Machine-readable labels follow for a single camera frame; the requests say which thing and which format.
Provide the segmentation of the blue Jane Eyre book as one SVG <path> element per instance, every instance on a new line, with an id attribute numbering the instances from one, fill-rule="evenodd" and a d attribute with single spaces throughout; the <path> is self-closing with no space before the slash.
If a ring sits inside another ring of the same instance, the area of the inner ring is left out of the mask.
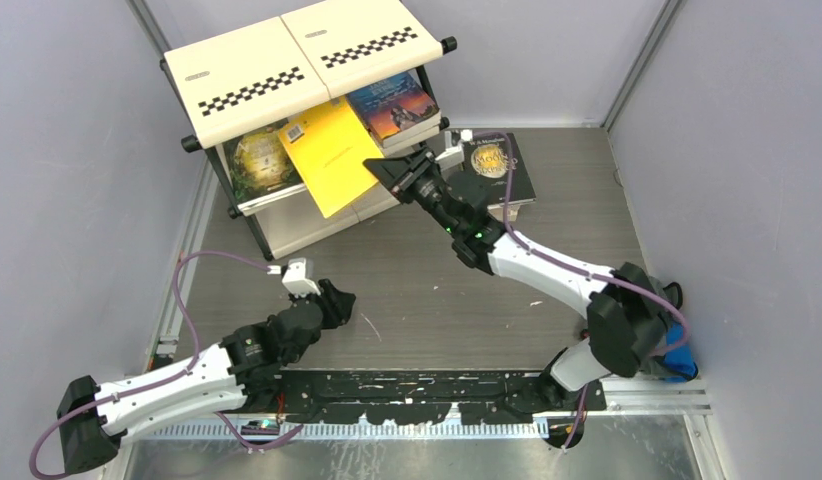
<path id="1" fill-rule="evenodd" d="M 366 129 L 382 148 L 390 148 L 441 124 L 436 101 L 408 72 L 346 95 Z"/>

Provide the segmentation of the yellow book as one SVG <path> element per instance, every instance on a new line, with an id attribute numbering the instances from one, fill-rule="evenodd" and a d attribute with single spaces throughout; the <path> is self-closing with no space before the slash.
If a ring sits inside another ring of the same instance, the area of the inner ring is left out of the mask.
<path id="1" fill-rule="evenodd" d="M 363 161 L 382 159 L 384 154 L 344 96 L 289 119 L 278 135 L 325 218 L 377 183 Z"/>

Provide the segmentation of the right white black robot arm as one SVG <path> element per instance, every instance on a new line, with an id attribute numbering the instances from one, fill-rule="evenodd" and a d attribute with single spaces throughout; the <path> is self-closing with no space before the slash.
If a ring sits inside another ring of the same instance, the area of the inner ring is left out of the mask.
<path id="1" fill-rule="evenodd" d="M 662 342 L 684 318 L 666 288 L 640 267 L 591 264 L 528 239 L 489 213 L 480 180 L 464 172 L 444 177 L 427 149 L 363 165 L 399 202 L 426 211 L 451 236 L 466 266 L 528 285 L 586 321 L 587 338 L 548 365 L 550 377 L 541 387 L 552 409 L 567 410 L 588 383 L 610 374 L 631 378 L 648 358 L 684 344 L 684 337 Z"/>

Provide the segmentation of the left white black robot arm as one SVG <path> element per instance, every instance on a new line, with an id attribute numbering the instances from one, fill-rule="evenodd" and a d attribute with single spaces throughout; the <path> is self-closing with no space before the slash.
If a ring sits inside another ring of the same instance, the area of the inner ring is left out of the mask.
<path id="1" fill-rule="evenodd" d="M 321 279 L 315 292 L 290 301 L 187 360 L 127 380 L 98 383 L 85 375 L 71 381 L 57 410 L 65 474 L 103 466 L 122 445 L 194 416 L 272 409 L 279 372 L 298 362 L 323 331 L 345 325 L 356 296 Z"/>

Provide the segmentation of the cream three-tier shelf rack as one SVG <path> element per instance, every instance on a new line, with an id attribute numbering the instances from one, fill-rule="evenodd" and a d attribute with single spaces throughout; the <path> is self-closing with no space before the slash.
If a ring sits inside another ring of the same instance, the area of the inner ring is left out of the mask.
<path id="1" fill-rule="evenodd" d="M 447 128 L 425 67 L 455 50 L 400 1 L 321 1 L 165 52 L 201 151 L 261 255 L 393 208 L 364 168 Z"/>

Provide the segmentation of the green gold cover book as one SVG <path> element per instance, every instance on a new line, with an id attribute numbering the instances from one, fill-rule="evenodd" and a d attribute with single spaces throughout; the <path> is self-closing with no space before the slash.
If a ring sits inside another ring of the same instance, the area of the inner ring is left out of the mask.
<path id="1" fill-rule="evenodd" d="M 235 205 L 245 216 L 306 191 L 275 124 L 225 141 L 216 150 L 231 182 Z"/>

